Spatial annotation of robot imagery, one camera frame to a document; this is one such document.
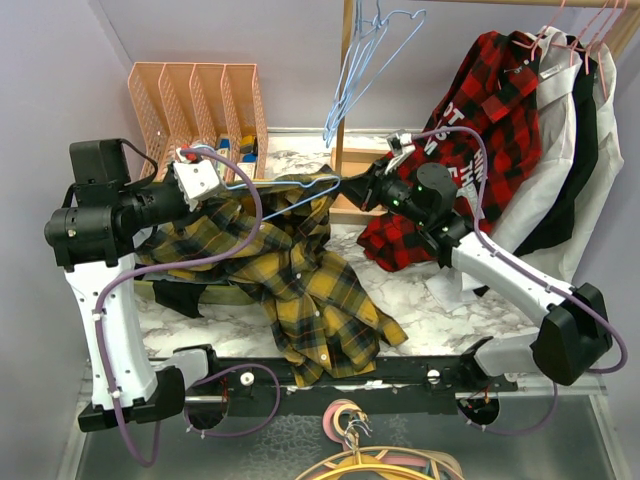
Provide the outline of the single blue wire hanger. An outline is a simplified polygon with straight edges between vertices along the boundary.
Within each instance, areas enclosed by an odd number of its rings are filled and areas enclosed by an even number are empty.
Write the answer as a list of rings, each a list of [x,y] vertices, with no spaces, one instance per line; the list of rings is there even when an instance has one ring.
[[[225,189],[211,197],[220,197],[225,194],[236,193],[236,192],[247,192],[250,194],[257,195],[260,189],[266,189],[267,187],[295,187],[300,188],[303,191],[312,190],[315,187],[319,187],[321,185],[326,185],[326,187],[317,193],[311,195],[305,200],[298,200],[292,206],[286,207],[284,209],[278,210],[275,213],[267,215],[264,217],[264,220],[268,220],[274,218],[278,215],[282,215],[285,212],[292,210],[293,208],[304,205],[306,203],[310,203],[312,200],[328,195],[334,191],[337,191],[340,185],[341,177],[336,174],[321,174],[319,177],[316,177],[310,181],[298,181],[298,180],[251,180],[239,167],[237,164],[233,163],[231,160],[219,155],[217,151],[208,146],[208,145],[196,145],[194,148],[191,147],[178,147],[180,152],[187,156],[188,154],[195,154],[199,159],[202,160],[210,160],[214,167],[216,168],[217,164],[223,164],[227,167],[228,170],[232,170],[235,174],[237,174],[241,181],[239,183],[230,183],[228,184],[225,180],[223,180],[225,184]]]

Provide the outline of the yellow plaid shirt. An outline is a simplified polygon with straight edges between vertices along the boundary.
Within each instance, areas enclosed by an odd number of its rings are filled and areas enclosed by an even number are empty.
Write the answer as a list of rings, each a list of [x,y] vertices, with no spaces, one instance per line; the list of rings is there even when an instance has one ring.
[[[306,182],[321,174],[334,172],[323,166],[276,180]],[[260,189],[264,217],[325,187]],[[171,272],[189,282],[227,281],[259,303],[299,386],[315,383],[323,373],[345,378],[372,372],[381,343],[398,346],[408,338],[374,303],[352,266],[326,249],[336,196],[334,191],[274,218],[263,217],[257,236],[230,258]]]

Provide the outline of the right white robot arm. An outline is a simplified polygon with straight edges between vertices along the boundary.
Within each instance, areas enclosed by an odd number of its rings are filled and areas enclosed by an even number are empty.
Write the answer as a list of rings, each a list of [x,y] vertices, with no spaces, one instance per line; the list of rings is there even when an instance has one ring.
[[[517,307],[536,333],[487,338],[464,354],[461,383],[481,391],[495,377],[540,373],[572,385],[613,344],[602,293],[585,283],[574,287],[551,278],[495,245],[454,209],[457,188],[447,169],[428,163],[408,185],[375,162],[359,175],[341,180],[339,191],[354,206],[377,206],[410,220],[418,245],[442,266],[466,273]]]

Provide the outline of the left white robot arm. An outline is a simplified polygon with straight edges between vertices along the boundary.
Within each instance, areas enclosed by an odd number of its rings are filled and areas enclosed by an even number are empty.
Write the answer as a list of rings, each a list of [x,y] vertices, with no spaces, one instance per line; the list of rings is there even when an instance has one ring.
[[[188,207],[175,181],[132,181],[125,139],[69,147],[74,182],[44,227],[81,314],[93,375],[81,431],[158,422],[180,413],[187,390],[206,395],[221,371],[207,345],[185,347],[152,366],[135,301],[134,237],[184,218]]]

